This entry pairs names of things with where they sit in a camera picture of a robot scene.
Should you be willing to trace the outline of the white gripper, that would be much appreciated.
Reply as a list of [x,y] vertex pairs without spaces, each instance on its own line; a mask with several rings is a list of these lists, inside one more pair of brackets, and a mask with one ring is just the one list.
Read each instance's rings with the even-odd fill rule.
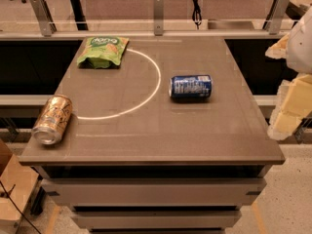
[[283,36],[269,47],[265,55],[272,59],[286,59],[289,68],[300,72],[291,81],[282,81],[269,120],[269,137],[284,140],[312,112],[312,7],[293,27],[290,35]]

